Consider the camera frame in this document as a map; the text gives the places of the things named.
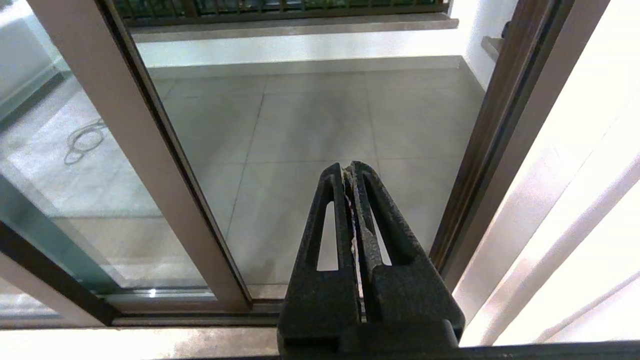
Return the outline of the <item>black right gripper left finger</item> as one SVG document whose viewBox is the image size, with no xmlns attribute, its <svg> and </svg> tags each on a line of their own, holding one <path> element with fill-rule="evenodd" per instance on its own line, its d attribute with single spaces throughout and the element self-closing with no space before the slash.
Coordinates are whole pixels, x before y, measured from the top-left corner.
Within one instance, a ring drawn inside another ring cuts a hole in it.
<svg viewBox="0 0 640 360">
<path fill-rule="evenodd" d="M 333 205 L 337 269 L 320 271 L 326 209 Z M 354 224 L 338 162 L 322 171 L 278 321 L 280 353 L 338 353 L 345 330 L 361 323 L 352 244 Z"/>
</svg>

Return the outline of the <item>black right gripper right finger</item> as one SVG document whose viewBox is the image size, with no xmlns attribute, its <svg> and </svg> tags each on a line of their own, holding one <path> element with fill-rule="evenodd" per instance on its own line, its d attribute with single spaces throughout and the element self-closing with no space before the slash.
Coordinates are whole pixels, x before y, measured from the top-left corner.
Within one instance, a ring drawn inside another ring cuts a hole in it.
<svg viewBox="0 0 640 360">
<path fill-rule="evenodd" d="M 361 161 L 347 173 L 366 335 L 400 346 L 458 346 L 466 318 L 380 176 Z"/>
</svg>

